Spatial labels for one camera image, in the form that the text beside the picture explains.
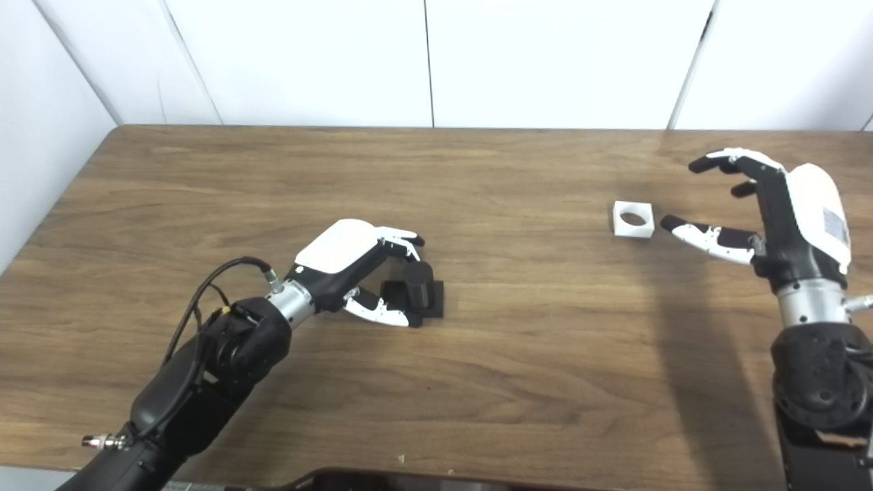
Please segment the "white and black right hand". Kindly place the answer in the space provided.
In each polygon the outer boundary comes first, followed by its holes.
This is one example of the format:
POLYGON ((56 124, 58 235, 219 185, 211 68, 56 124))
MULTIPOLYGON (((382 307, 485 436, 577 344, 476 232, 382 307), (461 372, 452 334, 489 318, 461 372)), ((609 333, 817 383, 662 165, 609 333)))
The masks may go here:
POLYGON ((716 168, 746 176, 730 193, 757 200, 763 230, 711 226, 677 215, 662 218, 664 230, 705 254, 751 265, 773 292, 811 280, 847 289, 853 260, 848 223, 838 187, 823 168, 802 164, 787 170, 764 153, 742 148, 706 153, 688 168, 695 174, 716 168))

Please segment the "white and black left hand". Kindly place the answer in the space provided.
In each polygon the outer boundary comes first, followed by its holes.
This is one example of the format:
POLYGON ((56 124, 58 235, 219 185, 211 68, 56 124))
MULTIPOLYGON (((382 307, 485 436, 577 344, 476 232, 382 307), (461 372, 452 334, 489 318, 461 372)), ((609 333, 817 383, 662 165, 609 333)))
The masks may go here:
POLYGON ((410 230, 339 220, 296 256, 282 290, 268 300, 293 329, 312 315, 339 310, 371 323, 421 327, 421 315, 376 296, 361 282, 390 257, 419 262, 417 248, 424 244, 410 230))

